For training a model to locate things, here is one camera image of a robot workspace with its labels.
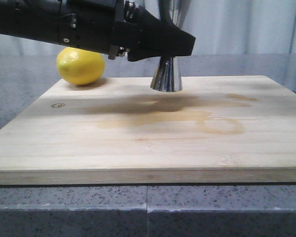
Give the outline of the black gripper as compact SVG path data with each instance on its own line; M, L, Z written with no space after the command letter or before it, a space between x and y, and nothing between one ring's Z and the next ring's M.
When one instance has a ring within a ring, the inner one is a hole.
M124 11L134 13L134 23ZM177 27L166 6L160 18L124 0L64 0L59 43L107 54L110 59L128 52L128 61L161 56L190 56L196 38Z

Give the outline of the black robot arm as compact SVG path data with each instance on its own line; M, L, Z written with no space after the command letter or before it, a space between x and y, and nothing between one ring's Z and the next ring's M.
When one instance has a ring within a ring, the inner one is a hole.
M195 37L124 0L0 0L0 34L130 62L189 56Z

